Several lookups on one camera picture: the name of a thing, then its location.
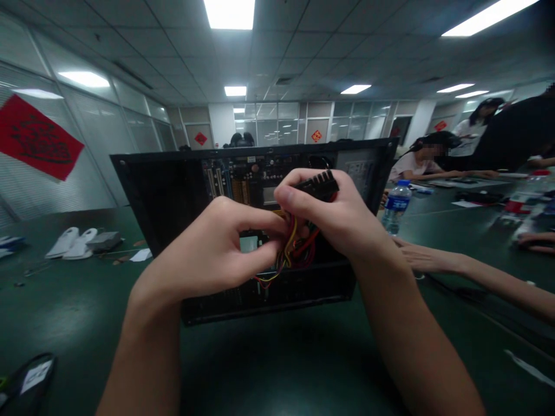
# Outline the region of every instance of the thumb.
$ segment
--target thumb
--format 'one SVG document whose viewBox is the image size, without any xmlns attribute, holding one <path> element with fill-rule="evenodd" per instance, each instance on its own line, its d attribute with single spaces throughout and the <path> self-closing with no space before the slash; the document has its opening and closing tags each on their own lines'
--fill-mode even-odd
<svg viewBox="0 0 555 416">
<path fill-rule="evenodd" d="M 251 251 L 250 253 L 242 254 L 242 274 L 247 276 L 247 278 L 251 278 L 253 275 L 263 272 L 270 266 L 273 266 L 281 248 L 281 242 L 277 240 L 270 240 L 256 250 Z"/>
<path fill-rule="evenodd" d="M 316 199 L 306 192 L 283 185 L 278 187 L 274 196 L 278 204 L 291 214 L 321 224 L 327 211 L 327 204 Z"/>
</svg>

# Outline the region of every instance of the bottle label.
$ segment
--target bottle label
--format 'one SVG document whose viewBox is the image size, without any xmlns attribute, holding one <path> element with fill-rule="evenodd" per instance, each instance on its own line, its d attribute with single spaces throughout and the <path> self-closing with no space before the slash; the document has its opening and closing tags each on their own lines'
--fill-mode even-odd
<svg viewBox="0 0 555 416">
<path fill-rule="evenodd" d="M 405 211 L 406 207 L 409 206 L 409 198 L 404 198 L 403 196 L 392 196 L 387 198 L 386 209 L 391 211 Z"/>
</svg>

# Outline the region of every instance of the bottle cap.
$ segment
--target bottle cap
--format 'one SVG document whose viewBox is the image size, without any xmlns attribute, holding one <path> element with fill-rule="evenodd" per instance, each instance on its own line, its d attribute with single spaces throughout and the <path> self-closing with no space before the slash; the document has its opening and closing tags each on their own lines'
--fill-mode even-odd
<svg viewBox="0 0 555 416">
<path fill-rule="evenodd" d="M 547 169 L 538 169 L 532 172 L 532 176 L 549 176 L 551 174 Z"/>
</svg>

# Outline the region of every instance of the table surface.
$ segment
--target table surface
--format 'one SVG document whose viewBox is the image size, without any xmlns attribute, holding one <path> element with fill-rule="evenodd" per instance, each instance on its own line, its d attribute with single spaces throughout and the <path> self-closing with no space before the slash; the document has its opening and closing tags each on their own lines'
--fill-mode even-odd
<svg viewBox="0 0 555 416">
<path fill-rule="evenodd" d="M 490 226 L 497 208 L 451 209 L 453 197 L 453 190 L 437 190 L 412 201 L 400 235 L 465 252 L 555 292 L 555 282 L 540 282 L 539 277 L 553 270 L 555 259 L 509 251 L 515 230 Z M 425 204 L 431 214 L 422 214 Z M 0 261 L 0 372 L 8 374 L 41 352 L 58 356 L 42 415 L 94 413 L 127 296 L 148 263 L 57 260 L 23 277 L 24 270 L 42 263 L 44 253 L 69 226 L 118 230 L 126 238 L 120 250 L 133 249 L 142 238 L 129 208 L 54 214 L 2 230 L 26 236 L 30 246 Z M 16 282 L 25 286 L 14 287 Z M 518 367 L 504 350 L 555 380 L 552 359 L 458 299 L 425 285 L 420 289 L 489 414 L 539 415 L 553 409 L 553 389 Z M 376 349 L 358 290 L 351 302 L 182 327 L 180 336 L 183 413 L 407 414 Z"/>
</svg>

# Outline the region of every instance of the white shoe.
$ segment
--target white shoe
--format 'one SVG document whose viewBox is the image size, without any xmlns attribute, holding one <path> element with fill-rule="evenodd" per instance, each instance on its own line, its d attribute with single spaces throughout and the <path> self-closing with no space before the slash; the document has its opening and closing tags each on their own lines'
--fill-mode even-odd
<svg viewBox="0 0 555 416">
<path fill-rule="evenodd" d="M 64 260 L 79 260 L 88 258 L 93 255 L 92 250 L 89 250 L 87 243 L 95 238 L 98 234 L 96 228 L 89 228 L 78 239 L 73 242 L 73 245 L 67 253 L 62 257 Z"/>
<path fill-rule="evenodd" d="M 54 246 L 46 253 L 45 258 L 58 258 L 62 257 L 69 251 L 73 242 L 79 237 L 79 228 L 70 227 L 58 238 Z"/>
</svg>

